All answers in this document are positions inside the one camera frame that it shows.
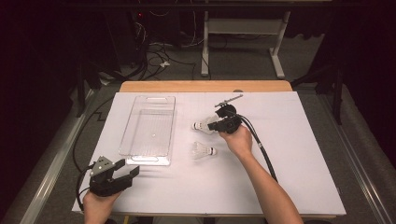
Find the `wire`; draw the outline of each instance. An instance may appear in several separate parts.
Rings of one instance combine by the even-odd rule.
[[[196,21],[195,11],[192,12],[192,16],[194,17],[194,36],[192,37],[192,41],[189,45],[182,46],[182,47],[191,47],[191,46],[193,46],[193,43],[195,41],[195,36],[196,36],[196,32],[197,32],[197,21]]]
[[[147,66],[146,62],[144,60],[142,60],[142,62],[139,64],[139,66],[136,68],[136,70],[134,70],[132,73],[127,75],[127,77],[130,78],[130,77],[134,77],[134,76],[138,75],[139,73],[141,73],[142,71],[145,70],[146,66]]]
[[[207,67],[207,74],[209,75],[209,80],[212,80],[212,75],[210,74],[210,67],[209,67],[209,64],[207,64],[207,62],[206,62],[206,60],[205,60],[205,58],[204,58],[204,55],[201,54],[201,58],[202,58],[202,60],[204,61],[204,63],[206,64],[206,67]]]
[[[250,130],[251,135],[253,135],[254,139],[257,142],[257,145],[260,148],[260,151],[262,152],[262,155],[265,158],[265,162],[267,163],[268,170],[270,171],[271,177],[277,182],[277,178],[276,178],[276,174],[275,174],[275,171],[274,171],[274,167],[273,167],[273,165],[272,165],[272,163],[270,161],[270,158],[268,157],[267,152],[265,151],[264,146],[262,145],[262,141],[260,140],[259,136],[257,135],[256,130],[254,130],[254,127],[251,124],[250,120],[248,120],[247,118],[245,118],[242,115],[234,113],[233,111],[227,110],[227,112],[230,112],[230,113],[236,115],[238,118],[240,118],[247,125],[247,128]]]
[[[151,13],[151,15],[153,15],[153,16],[164,17],[164,16],[166,16],[166,15],[169,14],[169,11],[165,12],[165,13],[162,14],[162,15],[156,14],[156,13],[154,13],[154,12],[152,12],[152,11],[150,11],[149,13]]]
[[[148,69],[149,69],[149,66],[148,66],[148,58],[147,58],[147,55],[146,55],[146,54],[145,54],[145,64],[146,64],[145,69],[144,69],[143,72],[140,74],[140,77],[139,77],[137,80],[142,80],[143,77],[145,76],[146,72],[147,72]]]
[[[204,39],[202,38],[200,41],[196,42],[193,45],[185,45],[185,46],[181,46],[182,48],[189,48],[189,47],[194,47],[194,46],[198,46],[200,44],[202,44],[202,42],[204,42]]]
[[[140,31],[143,29],[143,32],[144,32],[143,33],[143,39],[142,39],[142,44],[143,44],[145,42],[145,40],[146,40],[146,29],[145,29],[145,27],[142,24],[140,24],[137,21],[134,24],[139,26],[139,31],[137,32],[136,37],[138,37],[140,35]]]
[[[153,46],[154,47],[155,46],[159,46],[160,47],[159,49],[156,49],[154,51],[151,51],[151,50],[147,51],[147,54],[155,54],[156,55],[155,57],[151,57],[151,58],[148,59],[148,65],[151,66],[151,67],[155,67],[156,70],[154,72],[150,72],[148,70],[148,72],[150,72],[150,75],[148,75],[147,77],[144,77],[144,75],[142,74],[143,76],[141,76],[139,78],[139,80],[148,80],[149,78],[152,78],[152,77],[157,78],[156,76],[159,75],[160,73],[162,73],[167,68],[166,65],[165,66],[161,66],[160,64],[153,63],[152,61],[155,60],[155,59],[160,59],[161,63],[175,62],[175,63],[180,63],[180,64],[191,65],[192,66],[191,79],[193,80],[193,73],[194,73],[194,70],[195,70],[196,63],[183,63],[181,61],[178,61],[176,59],[171,58],[171,56],[169,56],[169,54],[167,54],[167,52],[166,52],[166,47],[165,47],[166,44],[164,42],[162,42],[161,44],[156,42],[156,43],[151,43],[149,45],[152,46],[152,47]]]
[[[87,173],[88,170],[91,170],[94,165],[95,165],[95,163],[85,167],[78,175],[78,180],[77,180],[77,184],[76,184],[76,198],[77,198],[77,203],[78,203],[79,209],[81,209],[81,212],[84,211],[84,205],[82,204],[81,199],[79,197],[80,197],[81,193],[86,189],[84,189],[82,192],[79,192],[78,189],[79,189],[79,186],[81,185],[82,177],[85,175],[85,173]]]
[[[79,168],[77,160],[76,160],[76,147],[77,147],[77,143],[78,143],[78,139],[80,138],[82,132],[85,129],[85,126],[87,126],[88,121],[90,121],[90,119],[92,118],[93,115],[97,114],[99,115],[98,120],[99,121],[104,121],[105,119],[100,119],[100,116],[102,115],[102,113],[98,113],[98,110],[105,105],[106,103],[108,103],[110,100],[112,100],[114,98],[114,96],[110,97],[109,99],[105,100],[103,103],[101,103],[91,114],[90,116],[87,118],[87,121],[84,123],[84,125],[81,127],[81,129],[78,132],[78,135],[76,137],[76,141],[75,144],[73,145],[73,150],[72,150],[72,158],[73,158],[73,163],[75,164],[76,168],[78,169],[79,172],[82,172],[81,168]]]

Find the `white badminton shuttlecock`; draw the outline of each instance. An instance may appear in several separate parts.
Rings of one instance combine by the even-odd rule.
[[[216,155],[217,153],[218,152],[213,147],[205,146],[200,142],[194,142],[194,147],[192,149],[191,155],[193,159],[198,160],[205,156]]]
[[[216,122],[218,120],[219,120],[219,116],[218,115],[215,115],[213,117],[207,117],[206,119],[203,119],[203,120],[201,120],[199,122],[194,122],[192,124],[192,128],[194,130],[200,130],[200,131],[202,131],[204,133],[211,134],[211,133],[214,132],[214,130],[209,130],[209,127],[207,127],[207,124]]]

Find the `white board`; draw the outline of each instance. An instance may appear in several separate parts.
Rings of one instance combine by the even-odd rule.
[[[148,215],[257,216],[262,210],[248,176],[217,133],[193,130],[191,125],[215,115],[214,105],[233,98],[236,92],[119,92],[91,163],[103,155],[122,159],[120,141],[138,95],[175,96],[176,121],[170,166],[140,166],[140,175],[117,199],[113,212]],[[296,92],[244,92],[230,104],[253,124],[274,166],[279,184],[301,215],[341,216],[346,213],[329,169],[323,159]],[[214,147],[218,154],[192,160],[193,142]],[[266,169],[265,160],[253,143],[253,153]],[[134,167],[126,165],[115,177]],[[89,186],[85,176],[82,189]],[[73,211],[79,211],[77,203]]]

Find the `clear plastic container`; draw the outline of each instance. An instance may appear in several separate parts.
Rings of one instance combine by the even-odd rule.
[[[175,102],[174,96],[134,98],[119,149],[127,164],[170,164]]]

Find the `metal rod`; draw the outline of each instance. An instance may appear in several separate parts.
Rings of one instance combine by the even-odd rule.
[[[240,97],[242,97],[242,96],[244,96],[244,95],[243,95],[243,94],[239,94],[238,96],[235,96],[234,98],[231,98],[231,99],[229,99],[229,100],[225,100],[225,101],[219,103],[218,105],[215,105],[215,107],[227,105],[227,104],[230,103],[231,101],[234,101],[234,100],[236,100],[236,99],[238,99],[238,98],[240,98]]]
[[[193,4],[82,4],[82,3],[62,3],[63,7],[74,8],[86,11],[125,11],[125,10],[194,10],[194,11],[208,11],[208,10],[260,10],[264,8],[292,10],[297,8],[360,8],[368,7],[369,5],[363,3],[274,3],[274,2],[258,2],[258,3],[193,3]]]

